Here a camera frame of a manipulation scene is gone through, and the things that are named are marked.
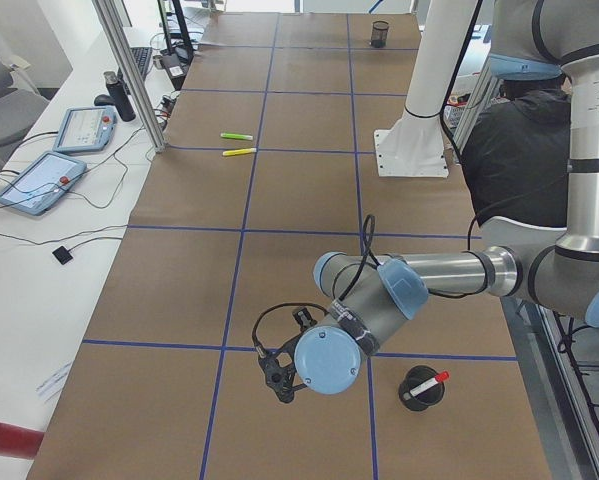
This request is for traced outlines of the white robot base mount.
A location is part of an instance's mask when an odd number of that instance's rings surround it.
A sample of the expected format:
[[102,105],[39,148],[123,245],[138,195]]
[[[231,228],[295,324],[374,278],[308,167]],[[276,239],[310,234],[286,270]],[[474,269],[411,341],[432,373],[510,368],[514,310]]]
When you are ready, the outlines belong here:
[[443,138],[439,127],[432,131],[374,131],[375,156],[380,177],[447,178],[449,170],[444,157]]

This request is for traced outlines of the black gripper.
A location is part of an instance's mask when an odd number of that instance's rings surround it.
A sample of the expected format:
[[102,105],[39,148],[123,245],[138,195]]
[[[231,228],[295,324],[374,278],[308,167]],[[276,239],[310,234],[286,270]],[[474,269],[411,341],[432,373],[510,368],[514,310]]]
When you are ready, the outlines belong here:
[[264,374],[265,383],[282,403],[291,403],[295,393],[306,387],[305,384],[294,385],[297,373],[294,353],[303,333],[316,325],[316,320],[307,308],[294,308],[292,316],[299,325],[300,333],[287,340],[281,347],[271,351],[257,340],[258,364]]

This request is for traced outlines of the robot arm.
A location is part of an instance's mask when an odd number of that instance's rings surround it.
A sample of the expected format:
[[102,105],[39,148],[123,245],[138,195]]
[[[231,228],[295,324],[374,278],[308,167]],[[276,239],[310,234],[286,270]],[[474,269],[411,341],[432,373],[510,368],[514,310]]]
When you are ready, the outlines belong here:
[[297,333],[253,349],[284,403],[336,395],[433,299],[514,298],[599,328],[599,1],[498,1],[488,55],[505,99],[483,109],[460,151],[470,233],[456,253],[379,254],[375,219],[358,254],[323,254],[327,298],[292,305]]

